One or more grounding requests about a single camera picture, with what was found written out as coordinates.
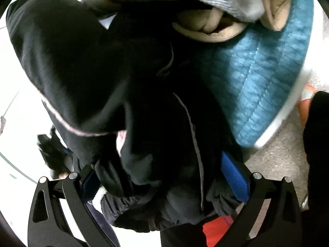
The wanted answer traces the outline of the black garment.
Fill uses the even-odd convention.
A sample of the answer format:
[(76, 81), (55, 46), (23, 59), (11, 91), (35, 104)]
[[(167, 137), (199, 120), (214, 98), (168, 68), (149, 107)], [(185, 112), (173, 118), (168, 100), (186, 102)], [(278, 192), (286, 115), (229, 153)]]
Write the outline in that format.
[(150, 232), (239, 206), (221, 160), (240, 147), (194, 54), (152, 9), (105, 28), (77, 0), (17, 0), (6, 25), (75, 169), (96, 172), (108, 223)]

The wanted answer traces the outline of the red garment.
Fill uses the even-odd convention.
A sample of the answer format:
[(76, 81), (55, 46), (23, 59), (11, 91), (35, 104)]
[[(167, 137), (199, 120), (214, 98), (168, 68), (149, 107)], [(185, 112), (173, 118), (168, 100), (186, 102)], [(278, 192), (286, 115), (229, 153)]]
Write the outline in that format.
[(214, 247), (228, 231), (233, 222), (231, 216), (221, 216), (205, 223), (202, 228), (206, 236), (207, 246)]

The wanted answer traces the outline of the teal quilted bedspread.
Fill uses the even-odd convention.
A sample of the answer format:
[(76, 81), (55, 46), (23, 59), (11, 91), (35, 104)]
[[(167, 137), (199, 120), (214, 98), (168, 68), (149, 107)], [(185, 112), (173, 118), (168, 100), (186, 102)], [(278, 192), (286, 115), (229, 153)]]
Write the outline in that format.
[(255, 23), (205, 47), (205, 77), (242, 147), (255, 146), (284, 107), (310, 49), (313, 15), (313, 0), (292, 0), (283, 30)]

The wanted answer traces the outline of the beige garment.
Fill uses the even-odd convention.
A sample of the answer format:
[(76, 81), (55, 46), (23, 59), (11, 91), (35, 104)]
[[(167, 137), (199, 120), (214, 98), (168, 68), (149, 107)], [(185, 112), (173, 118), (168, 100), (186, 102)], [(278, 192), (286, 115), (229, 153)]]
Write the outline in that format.
[[(262, 25), (272, 31), (281, 31), (288, 19), (291, 0), (261, 0), (264, 13)], [(247, 27), (246, 23), (218, 9), (198, 9), (181, 13), (173, 28), (182, 35), (200, 41), (218, 43), (230, 40)]]

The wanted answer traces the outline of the white bed frame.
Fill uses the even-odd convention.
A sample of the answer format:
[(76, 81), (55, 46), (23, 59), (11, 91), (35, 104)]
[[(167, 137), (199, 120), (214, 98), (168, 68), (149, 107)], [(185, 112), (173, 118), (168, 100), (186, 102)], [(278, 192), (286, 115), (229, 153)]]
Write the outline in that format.
[(283, 104), (282, 108), (270, 123), (268, 128), (264, 131), (264, 133), (260, 136), (260, 138), (256, 141), (254, 148), (259, 150), (263, 148), (267, 142), (275, 135), (277, 130), (282, 125), (283, 121), (289, 116), (299, 98), (302, 95), (302, 91), (309, 80), (311, 75), (311, 70), (302, 70), (295, 84), (293, 85), (291, 92), (289, 93), (287, 100)]

